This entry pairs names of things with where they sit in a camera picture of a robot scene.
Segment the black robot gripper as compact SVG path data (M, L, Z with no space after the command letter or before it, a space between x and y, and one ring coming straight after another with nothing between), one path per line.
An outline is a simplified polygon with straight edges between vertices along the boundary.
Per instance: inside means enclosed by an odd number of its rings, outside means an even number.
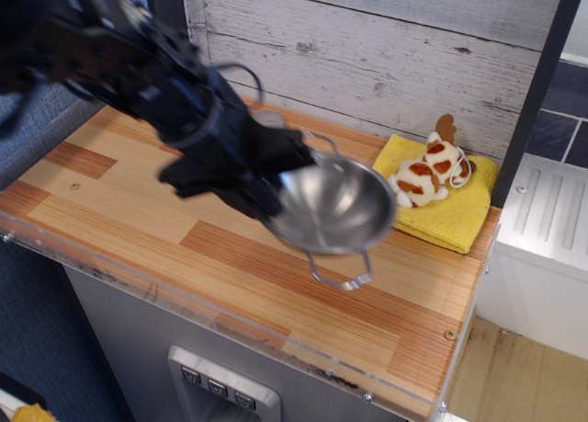
M250 218L280 214L280 174L315 164L302 134L256 121L215 69L205 73L197 91L188 100L198 104L194 118L160 133L181 157L160 172L159 180L183 198L215 190L225 204Z

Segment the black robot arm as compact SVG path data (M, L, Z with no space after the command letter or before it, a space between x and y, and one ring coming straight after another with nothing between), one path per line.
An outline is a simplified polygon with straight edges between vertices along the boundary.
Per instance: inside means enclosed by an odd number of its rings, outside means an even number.
M180 153L160 180L251 217L281 212L280 175L313 162L298 131L267 128L188 36L132 0L1 0L1 136L53 83L153 126Z

